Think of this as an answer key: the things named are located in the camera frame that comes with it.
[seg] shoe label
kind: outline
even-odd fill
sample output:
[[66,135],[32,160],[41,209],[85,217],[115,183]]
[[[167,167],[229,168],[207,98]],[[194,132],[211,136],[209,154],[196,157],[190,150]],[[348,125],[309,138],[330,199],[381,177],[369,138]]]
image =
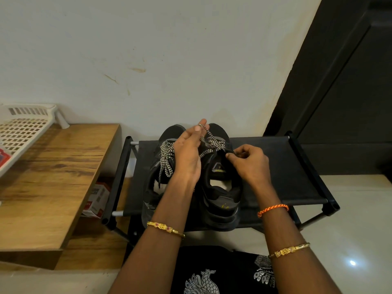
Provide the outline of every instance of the shoe label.
[[226,173],[226,170],[224,169],[222,164],[218,162],[218,163],[215,163],[215,165],[214,165],[214,167],[212,169],[212,172],[223,172],[223,173]]

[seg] tile floor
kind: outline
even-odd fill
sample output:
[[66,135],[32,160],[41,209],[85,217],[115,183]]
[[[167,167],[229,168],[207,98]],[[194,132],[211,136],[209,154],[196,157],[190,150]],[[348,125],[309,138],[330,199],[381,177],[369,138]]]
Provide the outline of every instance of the tile floor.
[[[392,288],[392,184],[379,175],[323,176],[340,204],[330,218],[302,233],[343,293],[390,293]],[[302,221],[318,206],[296,208]],[[231,232],[188,233],[185,244],[217,244],[267,254],[264,235],[251,228]],[[2,294],[107,293],[117,271],[7,272],[0,275]]]

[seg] pair of black shoes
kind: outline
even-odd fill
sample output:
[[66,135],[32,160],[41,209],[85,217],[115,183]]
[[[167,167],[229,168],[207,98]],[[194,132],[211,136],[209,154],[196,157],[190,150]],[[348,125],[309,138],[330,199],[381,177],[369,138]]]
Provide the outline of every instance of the pair of black shoes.
[[[149,176],[145,182],[141,219],[144,227],[151,220],[166,185],[175,169],[173,143],[185,128],[174,125],[167,128],[158,141]],[[202,172],[196,184],[202,221],[216,231],[230,231],[239,223],[238,205],[242,194],[242,179],[226,153],[233,149],[227,133],[217,124],[210,124],[206,138],[202,139],[199,156]]]

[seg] shoelace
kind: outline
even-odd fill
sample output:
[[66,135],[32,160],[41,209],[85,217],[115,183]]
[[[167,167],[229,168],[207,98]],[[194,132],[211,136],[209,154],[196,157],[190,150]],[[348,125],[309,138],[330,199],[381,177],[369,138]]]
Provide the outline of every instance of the shoelace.
[[[207,147],[205,151],[199,154],[200,158],[203,158],[205,155],[212,153],[214,149],[216,149],[217,151],[225,150],[225,142],[216,139],[210,131],[208,131],[207,129],[205,130],[210,136],[210,139],[208,140],[208,142],[206,142],[203,136],[200,137],[200,141],[203,142],[204,145]],[[161,159],[160,159],[161,168],[159,170],[159,178],[158,178],[159,184],[161,183],[161,176],[164,171],[168,178],[173,175],[173,169],[169,163],[169,159],[174,158],[173,143],[165,140],[164,142],[162,142],[160,149],[161,149]]]

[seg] bracelet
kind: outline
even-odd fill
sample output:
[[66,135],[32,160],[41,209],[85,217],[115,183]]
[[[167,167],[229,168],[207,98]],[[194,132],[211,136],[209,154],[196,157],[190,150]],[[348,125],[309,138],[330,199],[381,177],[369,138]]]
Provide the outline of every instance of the bracelet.
[[263,209],[263,210],[259,211],[257,213],[257,216],[258,217],[262,217],[263,213],[265,213],[265,212],[267,212],[267,211],[269,211],[271,209],[277,208],[277,207],[285,207],[287,209],[287,211],[288,211],[288,205],[286,205],[286,204],[278,204],[278,205],[270,206],[270,207],[268,207],[266,209]]
[[174,230],[172,227],[167,227],[165,224],[161,224],[161,223],[157,223],[157,222],[147,222],[147,225],[153,226],[155,228],[164,230],[164,231],[169,232],[169,233],[177,234],[180,237],[185,238],[184,234],[179,233],[177,230]]
[[301,250],[303,248],[307,248],[307,247],[310,247],[310,246],[311,246],[311,244],[309,242],[307,242],[307,243],[305,243],[303,245],[297,245],[296,247],[284,248],[283,250],[276,251],[273,254],[269,255],[268,258],[270,258],[270,259],[272,257],[279,258],[280,256],[284,256],[284,255],[287,255],[289,253],[294,253],[294,252],[296,252],[298,250]]

